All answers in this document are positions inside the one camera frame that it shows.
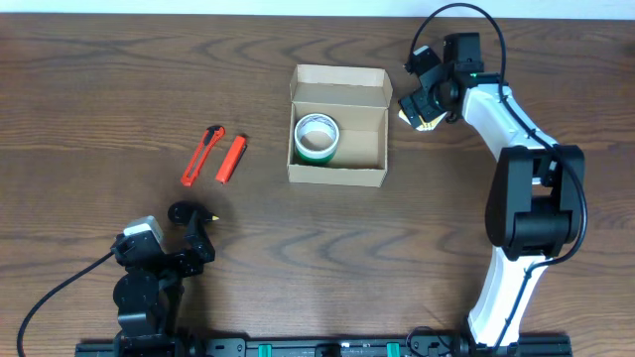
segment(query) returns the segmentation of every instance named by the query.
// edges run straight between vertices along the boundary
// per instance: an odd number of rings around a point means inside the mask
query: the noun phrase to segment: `red object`
[[[198,177],[200,168],[202,168],[202,165],[205,163],[205,159],[207,159],[207,155],[209,155],[211,148],[216,145],[223,135],[225,135],[225,128],[221,126],[211,126],[205,130],[205,133],[200,139],[200,143],[198,143],[198,146],[196,147],[194,155],[191,157],[190,164],[181,178],[181,183],[184,186],[190,187],[194,183],[194,180]]]
[[[236,137],[234,143],[231,144],[231,148],[229,148],[229,151],[227,152],[225,160],[220,166],[220,170],[218,170],[218,174],[216,174],[216,180],[219,180],[222,183],[227,183],[229,181],[229,178],[231,178],[231,174],[233,174],[240,158],[242,158],[245,150],[247,150],[246,143],[247,139],[245,139],[245,137]]]

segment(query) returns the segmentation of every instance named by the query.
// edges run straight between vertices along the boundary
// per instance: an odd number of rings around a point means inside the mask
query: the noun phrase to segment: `brown wooden surface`
[[[464,123],[416,133],[397,99],[418,19],[0,16],[0,355],[55,285],[107,252],[132,219],[171,230],[189,198],[221,220],[216,262],[188,282],[182,324],[252,337],[452,329],[490,258],[483,208],[495,163]],[[586,154],[587,241],[548,270],[523,331],[565,331],[575,356],[635,354],[635,23],[501,21],[508,79],[535,122]],[[422,43],[480,31],[442,19]],[[297,63],[383,67],[394,86],[383,187],[289,184],[289,79]],[[180,176],[202,130],[220,142],[193,188]],[[230,184],[213,180],[231,139],[250,146]],[[69,356],[118,330],[114,261],[52,298],[29,356]]]

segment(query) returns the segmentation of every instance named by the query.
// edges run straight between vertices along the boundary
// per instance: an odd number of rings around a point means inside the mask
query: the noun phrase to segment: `white tape roll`
[[[332,143],[323,150],[312,150],[303,144],[302,139],[308,133],[319,132],[327,134]],[[305,115],[298,124],[294,132],[294,140],[296,142],[296,151],[298,155],[306,162],[311,164],[326,164],[335,156],[337,144],[339,144],[339,128],[335,121],[325,114],[309,114]]]

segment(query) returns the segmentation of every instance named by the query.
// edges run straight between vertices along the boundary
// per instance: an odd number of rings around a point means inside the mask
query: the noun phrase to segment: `cardboard box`
[[[291,79],[289,181],[381,186],[392,92],[384,69],[299,64]],[[296,153],[296,123],[311,113],[326,114],[339,127],[337,151],[324,166],[307,164]]]

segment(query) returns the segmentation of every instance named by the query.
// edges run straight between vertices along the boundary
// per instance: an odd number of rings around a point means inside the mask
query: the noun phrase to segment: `white background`
[[[635,20],[635,0],[467,0],[497,18]],[[0,12],[427,16],[443,0],[0,0]],[[477,16],[450,9],[442,16]]]

